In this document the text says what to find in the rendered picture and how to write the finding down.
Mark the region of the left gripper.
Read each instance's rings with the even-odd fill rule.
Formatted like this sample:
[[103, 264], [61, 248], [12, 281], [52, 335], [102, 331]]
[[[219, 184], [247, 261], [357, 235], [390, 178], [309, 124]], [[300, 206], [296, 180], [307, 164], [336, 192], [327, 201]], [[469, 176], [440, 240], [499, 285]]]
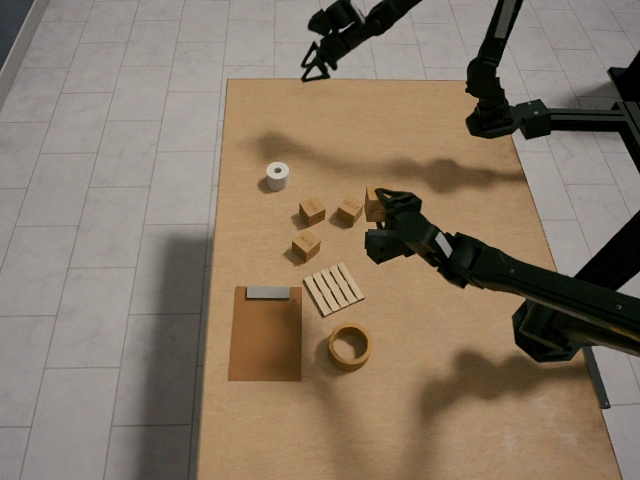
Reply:
[[[419, 197], [416, 197], [416, 195], [412, 192], [392, 191], [384, 188], [377, 188], [375, 189], [375, 192], [385, 210], [394, 208], [394, 212], [388, 213], [386, 215], [384, 228], [381, 222], [375, 222], [377, 230], [392, 230], [393, 217], [396, 215], [402, 214], [407, 211], [409, 213], [421, 212], [422, 200]], [[394, 198], [388, 198], [382, 192], [393, 196]]]

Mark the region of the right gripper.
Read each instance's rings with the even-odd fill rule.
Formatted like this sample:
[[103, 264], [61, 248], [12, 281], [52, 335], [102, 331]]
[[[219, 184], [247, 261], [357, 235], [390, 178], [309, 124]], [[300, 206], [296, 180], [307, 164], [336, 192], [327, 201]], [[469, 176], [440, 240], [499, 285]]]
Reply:
[[[337, 71], [336, 62], [338, 62], [339, 60], [341, 60], [343, 57], [345, 57], [346, 55], [348, 55], [351, 52], [349, 49], [347, 49], [348, 47], [346, 45], [344, 45], [345, 48], [343, 50], [338, 52], [333, 57], [329, 58], [329, 56], [326, 54], [326, 52], [322, 48], [322, 41], [321, 42], [320, 41], [318, 42], [320, 44], [319, 48], [317, 47], [317, 45], [315, 43], [312, 43], [312, 45], [310, 46], [306, 56], [304, 57], [302, 63], [299, 66], [301, 70], [306, 70], [304, 72], [304, 74], [302, 75], [302, 77], [300, 78], [300, 81], [301, 81], [302, 84], [329, 80], [330, 76], [328, 75], [327, 68], [325, 67], [324, 64], [326, 64], [326, 66], [328, 68], [330, 68], [332, 72], [335, 72], [335, 71]], [[316, 57], [312, 60], [312, 62], [310, 64], [305, 65], [305, 63], [307, 62], [307, 60], [310, 57], [312, 52], [315, 53]], [[328, 61], [326, 59], [328, 59]], [[323, 62], [322, 60], [325, 61], [325, 62]], [[321, 76], [305, 79], [307, 77], [307, 75], [310, 73], [310, 71], [314, 67], [317, 68], [317, 70], [320, 72]]]

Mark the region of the brown clipboard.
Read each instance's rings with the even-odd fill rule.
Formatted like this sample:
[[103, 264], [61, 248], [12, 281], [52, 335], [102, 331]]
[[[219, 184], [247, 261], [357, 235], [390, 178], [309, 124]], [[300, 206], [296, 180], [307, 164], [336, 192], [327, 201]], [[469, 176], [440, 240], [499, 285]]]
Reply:
[[301, 345], [302, 287], [236, 286], [231, 370], [256, 381], [291, 377], [301, 371]]

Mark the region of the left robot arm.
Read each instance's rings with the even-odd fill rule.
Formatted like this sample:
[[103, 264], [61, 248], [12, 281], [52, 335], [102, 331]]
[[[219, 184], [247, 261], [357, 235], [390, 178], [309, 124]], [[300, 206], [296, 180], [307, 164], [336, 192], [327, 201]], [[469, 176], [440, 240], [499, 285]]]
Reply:
[[368, 229], [367, 256], [381, 264], [418, 254], [454, 286], [469, 284], [529, 299], [519, 331], [530, 337], [535, 356], [572, 354], [575, 342], [582, 341], [640, 357], [640, 298], [522, 262], [429, 222], [407, 211], [393, 217], [392, 230]]

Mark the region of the small square wooden pallet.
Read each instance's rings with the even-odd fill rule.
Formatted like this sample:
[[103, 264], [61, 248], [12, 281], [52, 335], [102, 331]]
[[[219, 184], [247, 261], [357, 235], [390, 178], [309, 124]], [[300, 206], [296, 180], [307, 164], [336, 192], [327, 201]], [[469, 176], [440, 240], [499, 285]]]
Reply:
[[[330, 273], [332, 273], [333, 277], [338, 283], [337, 285]], [[322, 279], [322, 277], [324, 280]], [[319, 292], [313, 280], [315, 280], [321, 292]], [[349, 305], [365, 299], [365, 296], [358, 287], [344, 262], [340, 262], [337, 265], [329, 267], [328, 269], [324, 269], [313, 274], [312, 276], [308, 276], [304, 278], [304, 282], [324, 318], [336, 311], [342, 310]], [[327, 284], [327, 286], [325, 283]], [[346, 298], [343, 297], [339, 289], [342, 290]], [[325, 297], [330, 308], [328, 308], [323, 297]], [[347, 299], [348, 301], [346, 301], [345, 299]]]

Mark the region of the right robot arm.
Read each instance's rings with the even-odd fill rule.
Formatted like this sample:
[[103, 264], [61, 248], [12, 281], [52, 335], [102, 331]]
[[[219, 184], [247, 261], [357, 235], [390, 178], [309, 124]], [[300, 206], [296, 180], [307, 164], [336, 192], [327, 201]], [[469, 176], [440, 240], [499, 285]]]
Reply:
[[[372, 37], [382, 36], [422, 1], [384, 0], [364, 18], [350, 0], [338, 0], [325, 12], [321, 9], [313, 15], [309, 19], [307, 30], [323, 37], [322, 48], [331, 58], [343, 50], [344, 45], [353, 51]], [[483, 131], [514, 124], [509, 102], [505, 98], [505, 89], [501, 88], [500, 77], [496, 78], [496, 69], [522, 2], [523, 0], [497, 0], [477, 57], [469, 62], [466, 70], [465, 91], [479, 98], [480, 103], [477, 103], [478, 108], [476, 106], [474, 112]], [[341, 32], [343, 43], [338, 35], [341, 29], [344, 30]]]

